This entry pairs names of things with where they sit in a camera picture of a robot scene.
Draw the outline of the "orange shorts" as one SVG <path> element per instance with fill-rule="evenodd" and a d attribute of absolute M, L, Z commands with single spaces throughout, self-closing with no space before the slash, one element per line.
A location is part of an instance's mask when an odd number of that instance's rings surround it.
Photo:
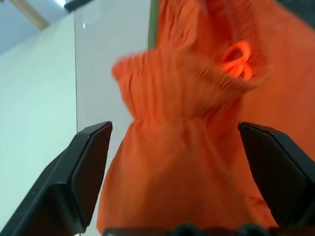
<path fill-rule="evenodd" d="M 132 115 L 97 229 L 265 227 L 241 120 L 281 130 L 315 160 L 315 29 L 275 0 L 159 0 L 153 49 L 113 66 Z"/>

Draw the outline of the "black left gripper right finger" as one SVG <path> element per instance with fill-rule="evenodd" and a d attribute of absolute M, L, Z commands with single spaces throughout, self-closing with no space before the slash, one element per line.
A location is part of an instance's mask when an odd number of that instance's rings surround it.
<path fill-rule="evenodd" d="M 315 161 L 285 133 L 238 125 L 252 177 L 276 223 L 315 227 Z"/>

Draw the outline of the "black box-shaped object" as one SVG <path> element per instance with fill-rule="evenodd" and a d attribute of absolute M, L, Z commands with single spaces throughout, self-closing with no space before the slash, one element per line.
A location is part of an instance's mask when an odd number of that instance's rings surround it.
<path fill-rule="evenodd" d="M 80 2 L 81 2 L 81 0 L 69 0 L 69 1 L 66 1 L 65 5 L 64 5 L 64 8 L 68 12 L 75 11 L 77 8 L 80 7 Z"/>

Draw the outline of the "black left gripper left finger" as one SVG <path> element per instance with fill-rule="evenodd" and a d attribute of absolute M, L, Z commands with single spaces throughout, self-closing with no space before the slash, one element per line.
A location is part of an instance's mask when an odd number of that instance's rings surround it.
<path fill-rule="evenodd" d="M 42 171 L 0 236 L 75 236 L 90 225 L 102 186 L 112 122 L 84 128 Z"/>

